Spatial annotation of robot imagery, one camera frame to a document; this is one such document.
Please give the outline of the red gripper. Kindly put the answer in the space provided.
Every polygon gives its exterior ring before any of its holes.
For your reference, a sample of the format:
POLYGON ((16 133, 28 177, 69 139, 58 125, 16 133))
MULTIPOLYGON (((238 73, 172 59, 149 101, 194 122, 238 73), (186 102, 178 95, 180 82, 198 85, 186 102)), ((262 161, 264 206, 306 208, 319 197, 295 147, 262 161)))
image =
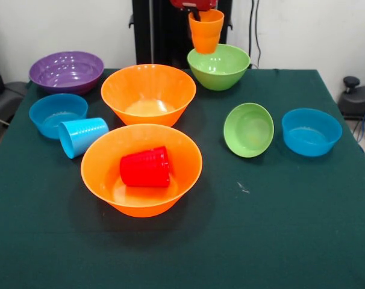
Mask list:
POLYGON ((170 3, 179 9, 197 9, 190 10, 195 21, 200 22, 201 16, 199 11, 208 11, 215 8, 218 0, 170 0, 170 3))

